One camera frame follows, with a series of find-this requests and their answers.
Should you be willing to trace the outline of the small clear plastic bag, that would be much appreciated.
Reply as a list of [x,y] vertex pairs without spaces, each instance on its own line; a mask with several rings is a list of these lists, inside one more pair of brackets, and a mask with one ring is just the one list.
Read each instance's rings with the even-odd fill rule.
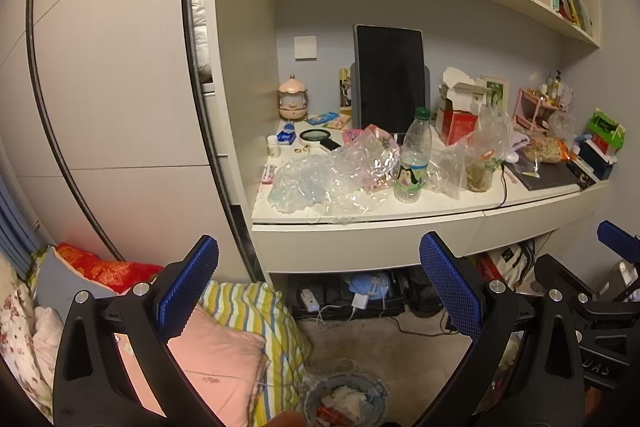
[[426,188],[459,199],[465,188],[465,153],[458,146],[433,150],[427,165]]

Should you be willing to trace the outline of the clear plastic water bottle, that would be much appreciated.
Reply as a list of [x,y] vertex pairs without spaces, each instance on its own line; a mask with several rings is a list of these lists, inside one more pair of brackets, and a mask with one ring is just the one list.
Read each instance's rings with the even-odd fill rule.
[[430,120],[431,111],[426,107],[418,107],[402,141],[394,194],[406,204],[420,198],[427,178],[432,149]]

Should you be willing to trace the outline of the pink cartoon plastic bag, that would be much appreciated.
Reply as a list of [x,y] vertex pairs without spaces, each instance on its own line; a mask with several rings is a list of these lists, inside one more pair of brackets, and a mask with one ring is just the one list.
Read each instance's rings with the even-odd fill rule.
[[393,135],[369,124],[342,132],[341,162],[363,191],[373,193],[391,187],[399,168],[400,146]]

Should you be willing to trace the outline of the clear bubble wrap sheet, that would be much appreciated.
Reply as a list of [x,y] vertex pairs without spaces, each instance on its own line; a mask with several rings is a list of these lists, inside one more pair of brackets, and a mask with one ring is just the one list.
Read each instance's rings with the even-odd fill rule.
[[315,209],[322,215],[351,215],[372,206],[361,172],[337,152],[293,159],[278,167],[267,199],[280,213]]

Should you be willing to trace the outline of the plastic bag with green print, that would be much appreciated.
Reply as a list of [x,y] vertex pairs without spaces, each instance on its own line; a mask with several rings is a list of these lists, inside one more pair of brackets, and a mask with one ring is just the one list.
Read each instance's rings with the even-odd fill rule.
[[465,190],[485,193],[491,189],[494,172],[512,150],[512,131],[506,113],[487,106],[480,109],[474,129],[454,144],[462,159]]

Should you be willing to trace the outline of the round trash bin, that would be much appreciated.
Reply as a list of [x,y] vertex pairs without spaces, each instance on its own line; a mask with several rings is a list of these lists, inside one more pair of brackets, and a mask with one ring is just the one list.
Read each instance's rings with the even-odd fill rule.
[[378,378],[334,373],[310,385],[303,414],[307,426],[381,426],[387,397],[388,390]]

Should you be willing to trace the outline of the red orange cushion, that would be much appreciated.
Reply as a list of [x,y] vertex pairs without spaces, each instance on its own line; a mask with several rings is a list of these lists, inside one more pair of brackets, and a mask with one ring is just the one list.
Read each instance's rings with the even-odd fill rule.
[[122,294],[137,283],[149,283],[163,268],[149,263],[104,260],[89,251],[62,243],[55,248],[58,257],[84,279]]

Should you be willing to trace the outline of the green box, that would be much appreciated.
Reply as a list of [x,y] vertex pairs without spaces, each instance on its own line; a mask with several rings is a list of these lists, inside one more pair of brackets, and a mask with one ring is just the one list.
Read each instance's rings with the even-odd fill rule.
[[613,150],[620,150],[624,146],[626,128],[600,108],[596,108],[589,118],[588,129]]

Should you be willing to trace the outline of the white and red bag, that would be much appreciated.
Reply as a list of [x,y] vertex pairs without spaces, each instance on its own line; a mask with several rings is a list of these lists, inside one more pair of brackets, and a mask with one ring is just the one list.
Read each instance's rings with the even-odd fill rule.
[[499,280],[512,291],[524,283],[534,263],[534,253],[526,244],[501,247],[475,256],[475,268],[485,281]]

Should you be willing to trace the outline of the striped yellow blue bedsheet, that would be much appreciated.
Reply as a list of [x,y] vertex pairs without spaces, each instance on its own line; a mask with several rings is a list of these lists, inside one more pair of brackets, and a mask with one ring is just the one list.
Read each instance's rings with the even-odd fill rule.
[[259,338],[264,367],[250,399],[250,425],[299,409],[311,345],[280,291],[266,283],[211,281],[200,306],[219,324]]

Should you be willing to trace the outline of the blue cloth bundle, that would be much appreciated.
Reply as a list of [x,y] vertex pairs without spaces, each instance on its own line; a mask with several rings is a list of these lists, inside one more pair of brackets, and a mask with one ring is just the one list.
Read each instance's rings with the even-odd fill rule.
[[347,284],[353,294],[365,295],[370,300],[383,300],[390,292],[390,277],[385,272],[355,273]]

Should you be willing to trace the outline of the red and white carton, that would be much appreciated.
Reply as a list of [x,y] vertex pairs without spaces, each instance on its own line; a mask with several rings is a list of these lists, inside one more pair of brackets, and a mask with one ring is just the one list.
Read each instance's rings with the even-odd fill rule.
[[448,67],[442,74],[435,129],[442,143],[457,143],[475,129],[487,92],[486,81]]

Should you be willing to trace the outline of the blue tissue pack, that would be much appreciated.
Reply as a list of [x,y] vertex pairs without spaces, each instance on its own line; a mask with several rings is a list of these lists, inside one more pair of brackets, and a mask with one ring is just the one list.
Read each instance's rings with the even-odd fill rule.
[[277,140],[282,145],[292,145],[296,139],[295,124],[287,122],[283,125],[280,132],[277,134]]

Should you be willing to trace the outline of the pink carousel music box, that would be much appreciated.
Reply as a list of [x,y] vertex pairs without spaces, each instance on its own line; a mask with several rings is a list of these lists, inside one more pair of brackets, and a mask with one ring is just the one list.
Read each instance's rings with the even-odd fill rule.
[[283,119],[300,121],[307,117],[308,95],[306,86],[294,75],[278,88],[279,114]]

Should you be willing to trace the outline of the white picture frame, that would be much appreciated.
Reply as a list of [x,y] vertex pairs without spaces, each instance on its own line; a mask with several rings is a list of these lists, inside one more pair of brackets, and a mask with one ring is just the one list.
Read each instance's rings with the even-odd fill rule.
[[486,84],[485,104],[498,114],[505,114],[509,107],[509,81],[497,77],[482,76]]

